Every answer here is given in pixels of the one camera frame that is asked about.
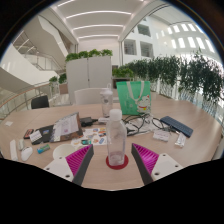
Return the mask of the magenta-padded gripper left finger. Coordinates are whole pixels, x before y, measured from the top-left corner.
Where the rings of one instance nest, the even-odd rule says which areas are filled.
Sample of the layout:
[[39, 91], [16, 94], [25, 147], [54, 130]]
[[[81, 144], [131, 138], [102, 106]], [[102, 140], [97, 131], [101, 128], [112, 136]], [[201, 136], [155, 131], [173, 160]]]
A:
[[66, 157], [54, 159], [44, 170], [81, 186], [93, 155], [93, 145], [90, 144]]

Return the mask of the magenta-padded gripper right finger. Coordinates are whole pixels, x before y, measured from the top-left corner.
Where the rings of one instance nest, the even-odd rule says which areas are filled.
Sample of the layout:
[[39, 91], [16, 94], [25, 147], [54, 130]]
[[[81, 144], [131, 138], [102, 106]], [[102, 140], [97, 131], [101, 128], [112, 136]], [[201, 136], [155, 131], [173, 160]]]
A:
[[132, 144], [131, 153], [144, 184], [152, 183], [182, 169], [182, 166], [168, 154], [157, 154], [135, 143]]

